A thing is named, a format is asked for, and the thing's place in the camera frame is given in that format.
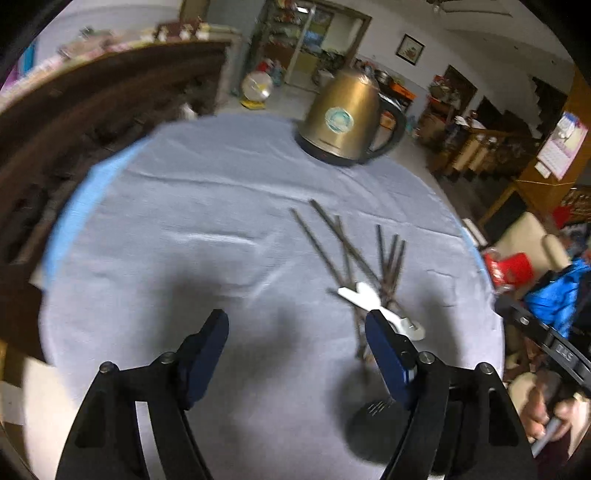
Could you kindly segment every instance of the gold kettle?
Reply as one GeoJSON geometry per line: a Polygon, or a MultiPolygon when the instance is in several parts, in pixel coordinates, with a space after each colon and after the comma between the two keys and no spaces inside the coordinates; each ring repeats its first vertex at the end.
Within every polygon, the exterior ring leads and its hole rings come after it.
{"type": "Polygon", "coordinates": [[[388,152],[405,126],[400,105],[379,91],[373,76],[345,67],[318,94],[295,139],[314,158],[350,167],[388,152]],[[383,111],[394,116],[394,130],[383,146],[370,150],[383,111]]]}

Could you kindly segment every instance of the picture frame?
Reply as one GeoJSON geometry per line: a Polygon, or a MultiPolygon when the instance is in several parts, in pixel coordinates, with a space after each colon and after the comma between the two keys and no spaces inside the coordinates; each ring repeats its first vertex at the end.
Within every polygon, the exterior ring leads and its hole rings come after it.
{"type": "Polygon", "coordinates": [[[400,45],[396,50],[396,56],[406,60],[412,65],[416,65],[424,48],[425,45],[419,42],[416,38],[404,34],[402,42],[400,42],[400,45]]]}

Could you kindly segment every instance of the metal bowl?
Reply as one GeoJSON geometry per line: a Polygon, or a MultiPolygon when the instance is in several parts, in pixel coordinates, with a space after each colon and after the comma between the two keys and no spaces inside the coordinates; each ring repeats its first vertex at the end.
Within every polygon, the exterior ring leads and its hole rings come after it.
{"type": "Polygon", "coordinates": [[[374,76],[375,79],[382,85],[390,86],[390,84],[392,83],[392,77],[389,75],[388,72],[385,72],[383,70],[376,70],[374,76]]]}

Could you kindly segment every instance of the black handle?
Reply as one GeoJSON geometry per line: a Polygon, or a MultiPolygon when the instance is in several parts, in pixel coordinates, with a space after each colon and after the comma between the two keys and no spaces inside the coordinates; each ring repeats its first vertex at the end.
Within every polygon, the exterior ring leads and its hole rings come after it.
{"type": "Polygon", "coordinates": [[[403,111],[400,109],[400,105],[395,100],[392,100],[386,97],[383,94],[379,94],[379,102],[382,110],[380,110],[379,115],[382,115],[382,112],[386,110],[387,112],[391,113],[396,120],[396,125],[394,126],[394,130],[392,131],[392,135],[388,138],[388,141],[379,147],[377,150],[370,150],[368,148],[367,152],[365,153],[365,159],[369,160],[370,158],[379,157],[380,155],[384,155],[386,152],[392,150],[400,139],[404,135],[404,129],[406,128],[406,115],[404,115],[403,111]]]}

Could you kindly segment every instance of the white clip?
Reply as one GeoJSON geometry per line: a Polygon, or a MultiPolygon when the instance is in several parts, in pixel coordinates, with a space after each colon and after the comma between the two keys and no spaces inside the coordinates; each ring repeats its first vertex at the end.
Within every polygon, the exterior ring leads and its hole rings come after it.
{"type": "Polygon", "coordinates": [[[379,310],[384,315],[387,321],[394,327],[397,333],[406,335],[413,342],[423,340],[425,338],[425,328],[420,323],[411,322],[409,318],[400,318],[394,312],[382,307],[379,301],[378,294],[375,290],[362,281],[356,284],[357,291],[353,291],[346,287],[341,287],[337,290],[338,294],[346,300],[349,300],[354,305],[367,310],[379,310]]]}

